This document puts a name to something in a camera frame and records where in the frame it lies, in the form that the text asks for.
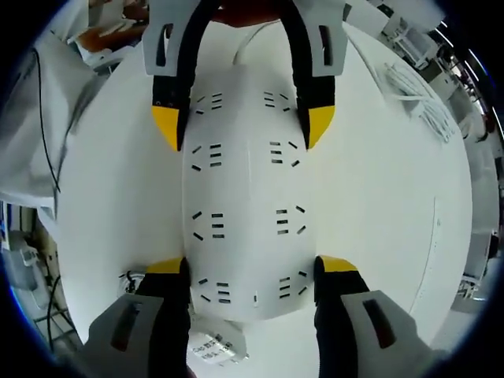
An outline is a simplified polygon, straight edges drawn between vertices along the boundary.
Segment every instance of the black wire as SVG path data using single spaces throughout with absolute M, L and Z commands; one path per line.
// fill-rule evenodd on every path
M 44 256 L 44 254 L 42 254 L 41 252 L 38 252 L 37 255 L 39 257 L 39 260 L 41 260 L 44 263 L 44 265 L 46 266 L 46 270 L 47 270 L 46 283 L 50 284 L 50 282 L 53 280 L 53 276 L 50 274 L 50 269 L 49 269 L 49 264 L 47 263 L 47 259 Z M 66 321 L 66 323 L 70 326 L 70 328 L 75 333 L 77 333 L 76 326 L 73 324 L 73 321 L 69 317 L 67 317 L 64 312 L 61 311 L 61 307 L 56 302 L 53 303 L 53 306 L 58 312 L 60 312 L 61 317 Z
M 40 56 L 39 52 L 35 48 L 33 49 L 33 53 L 35 54 L 35 59 L 37 60 L 37 70 L 39 71 L 39 116 L 44 152 L 46 153 L 47 164 L 49 165 L 50 174 L 53 177 L 54 186 L 56 187 L 57 192 L 61 193 L 60 185 L 57 181 L 56 175 L 54 174 L 53 165 L 50 163 L 49 152 L 47 151 L 46 133 L 44 132 L 44 121 L 42 117 L 42 69 L 40 68 Z
M 59 284 L 61 280 L 61 275 L 56 277 L 56 280 L 54 281 L 53 288 L 50 291 L 50 297 L 49 297 L 49 305 L 47 307 L 47 338 L 49 339 L 49 348 L 51 352 L 54 352 L 54 343 L 53 343 L 53 336 L 51 335 L 50 332 L 50 320 L 51 320 L 51 315 L 50 315 L 50 309 L 53 307 L 53 301 L 54 301 L 54 294 L 56 293 L 56 287 Z

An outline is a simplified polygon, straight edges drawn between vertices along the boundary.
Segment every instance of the white cloth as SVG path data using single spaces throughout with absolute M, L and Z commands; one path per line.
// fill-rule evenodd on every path
M 0 114 L 0 199 L 54 209 L 54 179 L 44 151 L 39 107 L 50 163 L 58 176 L 66 136 L 88 101 L 85 87 L 96 75 L 51 31 L 44 32 L 35 48 L 40 58 L 41 103 L 37 60 L 30 50 Z

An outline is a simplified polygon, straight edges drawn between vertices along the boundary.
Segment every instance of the wire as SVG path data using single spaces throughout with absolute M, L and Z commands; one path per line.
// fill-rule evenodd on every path
M 253 31 L 251 31 L 245 37 L 245 39 L 239 44 L 235 56 L 233 57 L 233 65 L 237 65 L 243 62 L 243 54 L 245 52 L 246 47 L 249 46 L 249 43 L 252 41 L 252 39 L 255 38 L 257 34 L 259 34 L 260 31 L 264 30 L 270 25 L 277 24 L 278 22 L 279 22 L 278 20 L 272 22 L 266 22 L 265 24 L 260 24 Z
M 50 269 L 49 269 L 49 264 L 47 263 L 47 259 L 44 256 L 44 254 L 40 251 L 37 250 L 37 257 L 39 258 L 40 261 L 43 262 L 43 264 L 46 266 L 47 270 L 47 276 L 46 276 L 46 284 L 49 284 L 50 281 L 53 280 L 53 276 L 50 274 Z M 65 319 L 67 324 L 70 326 L 70 328 L 77 333 L 76 326 L 73 324 L 72 320 L 65 315 L 65 313 L 61 310 L 61 307 L 58 305 L 57 302 L 53 303 L 54 308 L 60 313 L 61 317 Z
M 51 332 L 50 332 L 50 320 L 51 320 L 50 309 L 53 307 L 53 300 L 54 300 L 54 295 L 56 293 L 56 287 L 59 284 L 60 280 L 61 280 L 61 275 L 59 275 L 56 278 L 56 280 L 54 281 L 53 288 L 50 291 L 49 305 L 47 307 L 47 317 L 46 317 L 47 338 L 49 339 L 49 348 L 50 348 L 51 352 L 54 352 L 54 344 L 53 344 L 53 336 L 51 335 Z
M 39 52 L 35 48 L 33 48 L 33 53 L 35 54 L 35 59 L 37 60 L 37 70 L 39 72 L 39 117 L 40 117 L 40 131 L 42 132 L 42 142 L 44 145 L 44 152 L 46 154 L 50 174 L 53 177 L 54 186 L 56 187 L 57 192 L 61 193 L 60 185 L 57 181 L 56 175 L 54 174 L 53 165 L 50 162 L 49 151 L 47 150 L 46 133 L 44 132 L 44 121 L 42 116 L 42 69 L 40 68 L 40 56 Z

